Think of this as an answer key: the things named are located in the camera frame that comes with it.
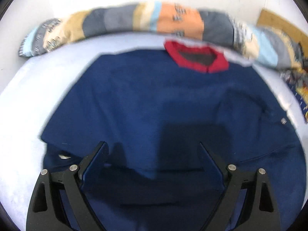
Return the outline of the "navy blue work jacket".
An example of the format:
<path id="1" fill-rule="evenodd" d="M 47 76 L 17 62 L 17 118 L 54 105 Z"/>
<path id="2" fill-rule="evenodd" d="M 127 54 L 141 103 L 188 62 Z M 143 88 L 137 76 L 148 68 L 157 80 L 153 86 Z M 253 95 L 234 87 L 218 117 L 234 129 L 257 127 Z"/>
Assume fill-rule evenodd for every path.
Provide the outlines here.
<path id="1" fill-rule="evenodd" d="M 109 155 L 84 193 L 107 230 L 200 230 L 224 192 L 206 145 L 242 171 L 265 169 L 288 229 L 306 191 L 304 151 L 287 113 L 251 67 L 211 48 L 166 42 L 98 57 L 51 116 L 52 172 L 100 141 Z"/>

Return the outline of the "dark patterned yellow blanket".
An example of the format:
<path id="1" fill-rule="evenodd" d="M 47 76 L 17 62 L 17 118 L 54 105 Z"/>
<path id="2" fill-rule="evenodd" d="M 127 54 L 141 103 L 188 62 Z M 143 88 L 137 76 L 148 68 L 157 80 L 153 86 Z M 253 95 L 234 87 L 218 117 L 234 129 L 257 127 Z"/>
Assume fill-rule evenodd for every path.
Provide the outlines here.
<path id="1" fill-rule="evenodd" d="M 284 70 L 280 76 L 295 96 L 307 124 L 307 57 L 301 43 L 295 44 L 295 57 L 301 63 L 300 68 Z"/>

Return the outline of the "patchwork rolled quilt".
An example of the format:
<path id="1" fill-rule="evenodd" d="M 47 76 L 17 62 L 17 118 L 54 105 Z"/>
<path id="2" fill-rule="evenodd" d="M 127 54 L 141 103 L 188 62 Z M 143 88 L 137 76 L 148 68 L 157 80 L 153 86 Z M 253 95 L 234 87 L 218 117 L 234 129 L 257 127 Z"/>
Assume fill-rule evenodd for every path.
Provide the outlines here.
<path id="1" fill-rule="evenodd" d="M 66 19 L 48 19 L 23 39 L 18 54 L 33 57 L 86 38 L 130 31 L 172 34 L 232 48 L 275 69 L 307 66 L 301 44 L 285 30 L 253 26 L 214 10 L 161 2 L 96 8 Z"/>

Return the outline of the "light blue cloud bedsheet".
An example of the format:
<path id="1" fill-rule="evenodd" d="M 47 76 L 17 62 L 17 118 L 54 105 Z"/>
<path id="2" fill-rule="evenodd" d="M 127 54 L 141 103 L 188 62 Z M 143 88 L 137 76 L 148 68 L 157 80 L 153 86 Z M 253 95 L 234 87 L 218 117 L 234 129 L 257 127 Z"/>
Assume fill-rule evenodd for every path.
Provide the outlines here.
<path id="1" fill-rule="evenodd" d="M 19 69 L 1 93 L 1 204 L 20 230 L 45 154 L 40 134 L 69 88 L 99 55 L 161 49 L 163 42 L 147 33 L 96 37 L 32 57 Z"/>

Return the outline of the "wooden headboard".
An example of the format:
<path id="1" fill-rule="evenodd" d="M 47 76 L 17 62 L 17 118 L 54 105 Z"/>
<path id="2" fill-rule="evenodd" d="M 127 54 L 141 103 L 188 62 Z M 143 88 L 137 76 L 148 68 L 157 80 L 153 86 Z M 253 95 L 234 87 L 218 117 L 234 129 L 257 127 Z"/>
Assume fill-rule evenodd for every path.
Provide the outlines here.
<path id="1" fill-rule="evenodd" d="M 307 34 L 302 30 L 297 28 L 295 25 L 289 21 L 282 18 L 280 15 L 274 12 L 262 9 L 257 20 L 258 26 L 270 26 L 276 29 L 280 29 L 286 34 L 288 34 L 293 40 L 301 43 L 304 49 L 307 49 Z"/>

